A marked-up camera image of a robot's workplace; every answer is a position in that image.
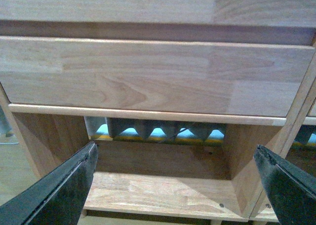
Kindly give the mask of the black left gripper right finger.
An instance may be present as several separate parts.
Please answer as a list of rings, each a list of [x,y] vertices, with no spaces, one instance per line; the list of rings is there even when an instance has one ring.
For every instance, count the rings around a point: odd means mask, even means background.
[[[316,178],[258,145],[253,156],[261,183],[281,225],[316,223]]]

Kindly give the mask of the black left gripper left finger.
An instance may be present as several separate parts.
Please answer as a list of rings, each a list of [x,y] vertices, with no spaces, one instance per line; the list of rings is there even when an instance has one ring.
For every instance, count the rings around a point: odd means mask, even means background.
[[[90,191],[98,147],[90,142],[0,207],[2,225],[76,225]]]

